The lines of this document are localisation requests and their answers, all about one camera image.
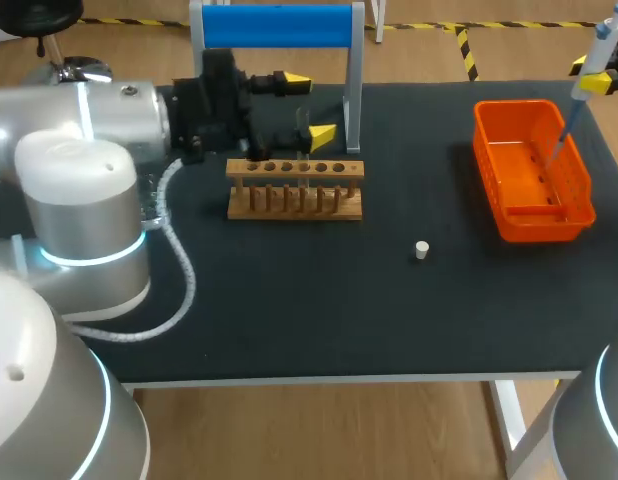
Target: wooden floor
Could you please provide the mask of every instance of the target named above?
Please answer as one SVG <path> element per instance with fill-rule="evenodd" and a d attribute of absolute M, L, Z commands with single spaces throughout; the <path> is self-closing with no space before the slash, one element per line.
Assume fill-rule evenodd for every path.
<path fill-rule="evenodd" d="M 85 3 L 91 17 L 187 20 L 186 0 Z M 387 22 L 598 21 L 611 6 L 599 0 L 388 0 Z M 576 28 L 469 32 L 483 81 L 566 78 L 591 38 L 592 30 Z M 66 55 L 105 60 L 118 79 L 160 84 L 192 74 L 184 30 L 77 25 L 61 42 Z M 367 82 L 467 80 L 455 36 L 440 30 L 388 31 L 382 45 L 368 39 L 365 48 Z M 237 58 L 250 73 L 285 69 L 326 83 L 344 76 L 341 51 L 238 51 Z M 0 44 L 0 86 L 16 85 L 39 63 L 33 41 Z M 618 161 L 618 94 L 595 98 L 591 107 Z M 518 387 L 530 423 L 553 384 Z M 142 397 L 152 437 L 151 480 L 505 478 L 489 402 L 477 383 L 152 390 Z"/>

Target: pipette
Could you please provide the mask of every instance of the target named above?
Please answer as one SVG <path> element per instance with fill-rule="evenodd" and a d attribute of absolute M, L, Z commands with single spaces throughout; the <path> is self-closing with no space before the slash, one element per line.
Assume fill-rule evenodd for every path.
<path fill-rule="evenodd" d="M 558 153 L 560 153 L 560 150 L 564 146 L 567 136 L 573 130 L 574 124 L 582 112 L 583 105 L 591 98 L 591 95 L 597 91 L 596 86 L 600 83 L 598 80 L 602 79 L 598 79 L 596 76 L 605 75 L 609 77 L 605 72 L 607 63 L 609 63 L 614 48 L 616 48 L 616 44 L 618 43 L 618 3 L 613 9 L 613 13 L 613 17 L 596 25 L 596 38 L 580 69 L 578 78 L 571 89 L 571 98 L 573 101 L 565 128 L 560 133 L 558 141 L 551 153 L 551 157 L 545 164 L 545 168 L 551 165 L 551 162 L 558 156 Z"/>

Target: white cap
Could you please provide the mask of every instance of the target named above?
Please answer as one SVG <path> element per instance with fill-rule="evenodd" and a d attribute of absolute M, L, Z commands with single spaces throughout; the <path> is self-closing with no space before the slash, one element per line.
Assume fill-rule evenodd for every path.
<path fill-rule="evenodd" d="M 427 252 L 429 251 L 429 244 L 422 240 L 416 242 L 414 245 L 414 252 L 416 254 L 416 258 L 418 260 L 422 260 L 427 256 Z"/>
<path fill-rule="evenodd" d="M 47 303 L 0 270 L 0 445 L 37 402 L 55 352 L 56 324 Z"/>
<path fill-rule="evenodd" d="M 84 140 L 63 130 L 40 130 L 16 146 L 22 190 L 53 205 L 85 205 L 131 188 L 136 170 L 131 155 L 106 140 Z"/>

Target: test tube rack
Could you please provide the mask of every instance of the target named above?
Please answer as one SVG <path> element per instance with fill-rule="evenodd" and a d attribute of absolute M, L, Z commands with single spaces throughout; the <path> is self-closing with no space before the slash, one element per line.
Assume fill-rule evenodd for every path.
<path fill-rule="evenodd" d="M 226 175 L 234 181 L 227 209 L 230 220 L 362 220 L 359 182 L 365 178 L 365 168 L 358 160 L 251 162 L 230 158 Z M 256 185 L 266 179 L 282 181 L 283 186 Z M 320 180 L 336 186 L 305 184 Z"/>

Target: hazard tape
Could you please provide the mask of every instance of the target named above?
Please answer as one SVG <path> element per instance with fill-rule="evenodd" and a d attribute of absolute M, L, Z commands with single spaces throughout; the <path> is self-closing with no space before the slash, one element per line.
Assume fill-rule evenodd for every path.
<path fill-rule="evenodd" d="M 456 37 L 458 39 L 458 46 L 460 47 L 460 53 L 462 53 L 462 59 L 465 62 L 465 70 L 470 82 L 476 82 L 480 80 L 478 76 L 478 69 L 476 68 L 476 62 L 473 59 L 473 54 L 469 49 L 469 40 L 467 38 L 467 29 L 456 27 Z"/>
<path fill-rule="evenodd" d="M 172 22 L 170 20 L 136 20 L 132 18 L 81 18 L 78 23 L 88 25 L 144 25 L 147 27 L 175 27 L 189 28 L 185 22 Z"/>
<path fill-rule="evenodd" d="M 455 31 L 456 28 L 592 28 L 594 22 L 424 22 L 389 23 L 385 30 L 430 30 L 442 28 Z M 375 30 L 374 25 L 365 25 L 365 30 Z"/>
<path fill-rule="evenodd" d="M 148 27 L 189 28 L 187 22 L 171 20 L 142 20 L 132 18 L 81 18 L 78 23 L 89 25 L 145 25 Z M 456 28 L 591 28 L 594 22 L 424 22 L 390 23 L 385 30 L 431 30 L 441 28 L 455 31 Z M 365 25 L 365 30 L 375 30 L 374 25 Z"/>

